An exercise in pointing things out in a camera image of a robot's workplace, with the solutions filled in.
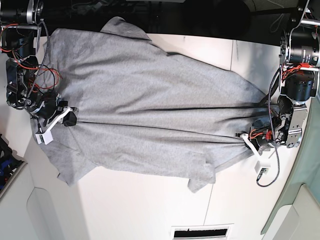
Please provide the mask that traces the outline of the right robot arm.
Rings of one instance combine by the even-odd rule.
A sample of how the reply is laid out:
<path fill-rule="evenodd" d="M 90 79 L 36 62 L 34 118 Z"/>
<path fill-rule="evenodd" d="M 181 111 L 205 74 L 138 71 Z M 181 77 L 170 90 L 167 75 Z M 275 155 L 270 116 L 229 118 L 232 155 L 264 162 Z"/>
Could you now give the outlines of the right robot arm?
<path fill-rule="evenodd" d="M 6 102 L 25 110 L 43 125 L 50 124 L 68 107 L 55 87 L 60 73 L 38 62 L 42 30 L 47 30 L 41 0 L 2 0 L 0 2 L 0 52 L 6 61 Z"/>

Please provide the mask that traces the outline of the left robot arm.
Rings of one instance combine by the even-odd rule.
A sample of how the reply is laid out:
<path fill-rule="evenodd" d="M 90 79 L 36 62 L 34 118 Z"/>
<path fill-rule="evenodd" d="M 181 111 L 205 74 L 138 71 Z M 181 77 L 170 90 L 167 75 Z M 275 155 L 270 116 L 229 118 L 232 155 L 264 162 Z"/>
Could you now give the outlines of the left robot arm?
<path fill-rule="evenodd" d="M 320 2 L 300 0 L 289 12 L 280 40 L 279 68 L 259 103 L 269 109 L 269 124 L 254 123 L 249 135 L 243 136 L 258 156 L 275 146 L 300 145 L 306 103 L 317 96 L 320 84 Z"/>

